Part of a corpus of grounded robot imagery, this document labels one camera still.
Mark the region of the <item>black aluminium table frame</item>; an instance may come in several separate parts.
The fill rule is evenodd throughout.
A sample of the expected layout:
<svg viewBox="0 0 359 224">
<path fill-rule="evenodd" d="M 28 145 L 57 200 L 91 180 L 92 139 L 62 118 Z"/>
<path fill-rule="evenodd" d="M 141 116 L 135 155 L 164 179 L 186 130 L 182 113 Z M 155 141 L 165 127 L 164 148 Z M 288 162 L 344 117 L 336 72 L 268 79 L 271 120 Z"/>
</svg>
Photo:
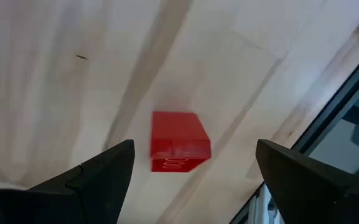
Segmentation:
<svg viewBox="0 0 359 224">
<path fill-rule="evenodd" d="M 287 148 L 359 176 L 359 64 L 295 145 Z M 247 224 L 251 198 L 230 224 Z"/>
</svg>

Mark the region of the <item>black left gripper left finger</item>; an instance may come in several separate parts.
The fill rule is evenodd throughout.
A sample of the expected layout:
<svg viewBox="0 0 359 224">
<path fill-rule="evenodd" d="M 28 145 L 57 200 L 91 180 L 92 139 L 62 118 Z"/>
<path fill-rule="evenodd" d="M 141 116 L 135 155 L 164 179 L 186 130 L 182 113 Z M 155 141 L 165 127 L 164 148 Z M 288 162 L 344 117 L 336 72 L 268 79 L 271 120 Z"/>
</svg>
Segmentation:
<svg viewBox="0 0 359 224">
<path fill-rule="evenodd" d="M 134 158 L 125 140 L 28 190 L 0 189 L 0 224 L 116 224 Z"/>
</svg>

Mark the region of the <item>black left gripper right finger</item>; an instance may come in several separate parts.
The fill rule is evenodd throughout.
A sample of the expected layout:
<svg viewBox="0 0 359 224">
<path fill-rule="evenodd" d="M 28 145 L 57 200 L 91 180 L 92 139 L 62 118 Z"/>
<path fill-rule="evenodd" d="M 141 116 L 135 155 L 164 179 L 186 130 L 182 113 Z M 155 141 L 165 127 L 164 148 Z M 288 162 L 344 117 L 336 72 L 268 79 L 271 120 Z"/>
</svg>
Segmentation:
<svg viewBox="0 0 359 224">
<path fill-rule="evenodd" d="M 359 176 L 267 139 L 256 160 L 285 224 L 359 224 Z"/>
</svg>

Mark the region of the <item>small red toy brick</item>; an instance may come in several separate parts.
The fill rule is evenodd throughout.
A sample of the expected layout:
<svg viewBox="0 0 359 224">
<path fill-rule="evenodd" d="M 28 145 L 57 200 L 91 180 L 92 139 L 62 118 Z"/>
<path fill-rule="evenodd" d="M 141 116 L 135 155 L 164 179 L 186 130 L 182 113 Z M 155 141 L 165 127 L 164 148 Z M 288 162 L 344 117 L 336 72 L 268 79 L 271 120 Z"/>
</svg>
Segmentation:
<svg viewBox="0 0 359 224">
<path fill-rule="evenodd" d="M 190 172 L 211 159 L 211 141 L 198 116 L 153 112 L 149 158 L 152 172 Z"/>
</svg>

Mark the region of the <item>white paper sheets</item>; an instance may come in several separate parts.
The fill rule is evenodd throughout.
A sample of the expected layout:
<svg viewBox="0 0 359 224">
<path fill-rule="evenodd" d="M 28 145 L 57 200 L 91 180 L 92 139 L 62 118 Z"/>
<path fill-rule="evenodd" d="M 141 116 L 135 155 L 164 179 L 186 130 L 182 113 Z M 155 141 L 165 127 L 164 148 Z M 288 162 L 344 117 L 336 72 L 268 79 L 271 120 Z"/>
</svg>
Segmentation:
<svg viewBox="0 0 359 224">
<path fill-rule="evenodd" d="M 281 224 L 281 215 L 266 185 L 251 198 L 247 224 Z"/>
</svg>

